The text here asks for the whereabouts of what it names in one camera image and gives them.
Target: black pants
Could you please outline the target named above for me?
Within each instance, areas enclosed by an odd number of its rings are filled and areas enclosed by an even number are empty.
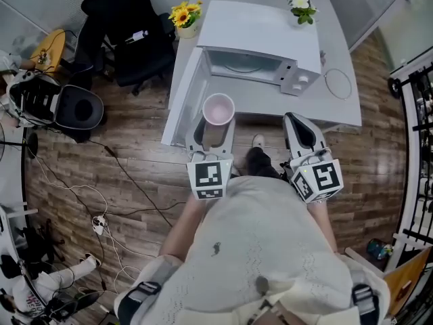
[[[271,165],[271,158],[259,147],[251,148],[248,151],[246,155],[246,169],[249,176],[281,179],[279,173]]]

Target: white marker cube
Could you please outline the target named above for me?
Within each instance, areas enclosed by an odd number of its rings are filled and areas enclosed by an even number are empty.
[[[337,159],[299,166],[290,181],[306,203],[330,198],[344,187]]]
[[[191,190],[198,200],[225,196],[233,160],[188,162],[187,170]]]

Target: round wooden table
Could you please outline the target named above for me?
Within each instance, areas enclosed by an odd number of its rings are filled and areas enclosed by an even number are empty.
[[[54,72],[62,59],[63,48],[65,47],[66,35],[63,29],[57,29],[45,37],[39,46],[33,51],[31,60],[36,63],[36,68],[41,71]],[[47,64],[38,63],[38,55],[45,49],[50,62]]]

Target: artificial flower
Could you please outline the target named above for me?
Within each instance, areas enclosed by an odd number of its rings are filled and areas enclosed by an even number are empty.
[[[191,16],[189,15],[189,12],[186,7],[182,7],[178,9],[176,11],[176,16],[174,19],[175,26],[181,28],[189,20],[189,17]]]
[[[198,11],[200,9],[200,6],[197,4],[197,3],[190,3],[188,6],[187,6],[187,10],[189,11],[189,12],[195,12],[195,11]]]
[[[309,0],[292,0],[292,7],[294,8],[309,8]]]
[[[185,7],[186,5],[188,5],[188,1],[182,1],[182,3],[179,6],[173,6],[171,9],[176,10]]]

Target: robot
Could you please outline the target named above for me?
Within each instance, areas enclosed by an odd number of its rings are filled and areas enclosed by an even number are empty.
[[[223,140],[205,151],[202,140],[206,120],[201,113],[195,117],[185,142],[191,162],[187,163],[189,181],[198,200],[222,198],[233,165],[233,138],[235,119],[226,126]],[[283,117],[286,148],[290,159],[281,164],[281,178],[291,184],[305,202],[318,202],[330,198],[343,187],[340,163],[333,159],[321,130],[309,119],[296,113]]]

